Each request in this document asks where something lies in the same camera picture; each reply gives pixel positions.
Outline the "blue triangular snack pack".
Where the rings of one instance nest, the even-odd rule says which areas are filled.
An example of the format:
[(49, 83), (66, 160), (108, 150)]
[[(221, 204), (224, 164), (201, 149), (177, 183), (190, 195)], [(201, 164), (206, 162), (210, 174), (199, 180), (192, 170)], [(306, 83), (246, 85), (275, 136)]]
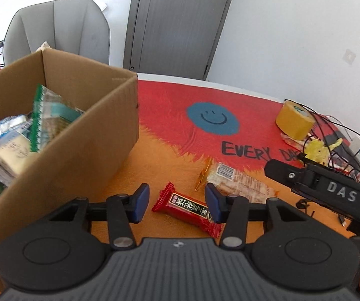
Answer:
[(0, 121), (0, 138), (12, 131), (17, 131), (27, 139), (30, 137), (33, 119), (27, 115), (9, 116)]

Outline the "brown cardboard box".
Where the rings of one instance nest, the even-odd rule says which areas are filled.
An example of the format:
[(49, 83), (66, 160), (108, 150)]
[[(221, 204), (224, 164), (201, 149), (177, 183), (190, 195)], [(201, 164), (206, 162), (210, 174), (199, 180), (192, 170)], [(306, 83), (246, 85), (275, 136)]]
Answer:
[(35, 52), (0, 70), (0, 120), (30, 112), (39, 85), (82, 114), (0, 195), (0, 242), (73, 198), (96, 200), (139, 138), (135, 73), (59, 50)]

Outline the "cat cartoon table mat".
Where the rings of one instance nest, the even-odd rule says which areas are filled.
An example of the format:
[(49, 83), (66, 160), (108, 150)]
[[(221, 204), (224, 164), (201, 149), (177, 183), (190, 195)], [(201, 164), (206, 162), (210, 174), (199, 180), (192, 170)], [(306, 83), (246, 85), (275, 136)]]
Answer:
[(151, 197), (168, 183), (183, 193), (194, 190), (207, 158), (263, 179), (275, 158), (297, 165), (281, 139), (275, 119), (282, 105), (272, 99), (224, 89), (185, 85), (179, 80), (139, 79), (139, 138), (96, 200), (131, 192), (148, 183)]

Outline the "grey door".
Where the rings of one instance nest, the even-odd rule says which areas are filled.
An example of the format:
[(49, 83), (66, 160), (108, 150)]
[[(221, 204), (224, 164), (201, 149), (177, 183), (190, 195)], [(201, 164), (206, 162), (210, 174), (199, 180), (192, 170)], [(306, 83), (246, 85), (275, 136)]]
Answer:
[(123, 66), (205, 80), (231, 0), (131, 0)]

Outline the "orange cracker pack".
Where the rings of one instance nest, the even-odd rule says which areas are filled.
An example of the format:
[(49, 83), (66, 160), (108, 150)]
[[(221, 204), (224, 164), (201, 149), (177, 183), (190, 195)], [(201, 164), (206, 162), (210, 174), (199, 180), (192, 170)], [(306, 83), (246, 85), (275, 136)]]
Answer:
[(279, 193), (245, 172), (223, 162), (215, 162), (212, 158), (205, 160), (194, 190), (201, 190), (207, 183), (215, 185), (218, 191), (226, 196), (243, 196), (254, 203), (265, 203), (268, 198), (277, 197)]

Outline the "green white biscuit pack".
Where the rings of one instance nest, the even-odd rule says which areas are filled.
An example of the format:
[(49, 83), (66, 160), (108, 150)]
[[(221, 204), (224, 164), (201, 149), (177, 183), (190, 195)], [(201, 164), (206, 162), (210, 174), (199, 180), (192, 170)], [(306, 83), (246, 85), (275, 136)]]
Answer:
[(84, 113), (44, 85), (38, 85), (33, 100), (30, 150), (40, 152), (68, 125)]

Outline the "red candy bar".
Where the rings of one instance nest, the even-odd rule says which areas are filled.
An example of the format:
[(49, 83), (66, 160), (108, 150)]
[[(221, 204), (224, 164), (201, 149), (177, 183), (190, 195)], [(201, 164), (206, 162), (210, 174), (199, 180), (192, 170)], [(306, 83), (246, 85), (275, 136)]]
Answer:
[(218, 239), (223, 230), (223, 224), (213, 221), (210, 211), (204, 202), (177, 192), (174, 184), (171, 182), (160, 191), (159, 198), (151, 210), (154, 213), (164, 213), (194, 225), (214, 239)]

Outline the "polka dot cushion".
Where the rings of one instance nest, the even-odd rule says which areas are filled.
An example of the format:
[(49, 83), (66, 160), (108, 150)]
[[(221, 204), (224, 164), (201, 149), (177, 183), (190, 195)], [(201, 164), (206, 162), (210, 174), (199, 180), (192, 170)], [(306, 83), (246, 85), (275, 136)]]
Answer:
[(41, 46), (40, 46), (39, 48), (37, 48), (37, 52), (38, 52), (38, 51), (44, 51), (44, 50), (50, 49), (50, 48), (51, 48), (51, 46), (50, 46), (46, 41), (44, 41), (44, 42), (41, 44)]

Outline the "yellow plastic wrapper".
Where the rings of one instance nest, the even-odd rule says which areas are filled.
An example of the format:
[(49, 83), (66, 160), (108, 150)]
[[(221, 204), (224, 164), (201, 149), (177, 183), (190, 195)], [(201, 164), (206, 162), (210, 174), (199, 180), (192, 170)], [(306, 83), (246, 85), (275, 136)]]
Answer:
[(327, 166), (331, 158), (331, 152), (339, 147), (342, 142), (343, 139), (339, 138), (335, 143), (327, 145), (320, 139), (314, 139), (306, 143), (303, 147), (303, 153), (306, 155), (307, 159)]

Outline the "grey chair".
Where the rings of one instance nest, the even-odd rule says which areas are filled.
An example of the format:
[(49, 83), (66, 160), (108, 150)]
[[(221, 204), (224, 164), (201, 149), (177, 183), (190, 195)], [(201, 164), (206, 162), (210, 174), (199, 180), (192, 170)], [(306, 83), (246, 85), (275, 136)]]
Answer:
[(4, 65), (36, 52), (44, 43), (109, 64), (110, 28), (93, 0), (55, 0), (18, 10), (3, 40)]

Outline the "white cake bar pack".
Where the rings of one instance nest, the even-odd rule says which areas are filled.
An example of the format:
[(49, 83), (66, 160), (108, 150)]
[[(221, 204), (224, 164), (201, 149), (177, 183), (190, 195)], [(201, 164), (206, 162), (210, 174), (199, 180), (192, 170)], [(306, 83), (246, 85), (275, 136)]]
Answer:
[(21, 132), (11, 131), (0, 138), (0, 182), (8, 186), (39, 154), (30, 150), (30, 141)]

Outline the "yellow tape roll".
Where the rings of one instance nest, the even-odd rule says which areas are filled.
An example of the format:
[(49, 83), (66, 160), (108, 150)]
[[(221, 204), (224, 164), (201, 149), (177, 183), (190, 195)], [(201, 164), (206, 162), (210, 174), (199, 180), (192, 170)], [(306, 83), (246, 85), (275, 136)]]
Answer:
[(303, 140), (315, 124), (314, 117), (302, 105), (286, 100), (275, 123), (278, 128), (294, 140)]

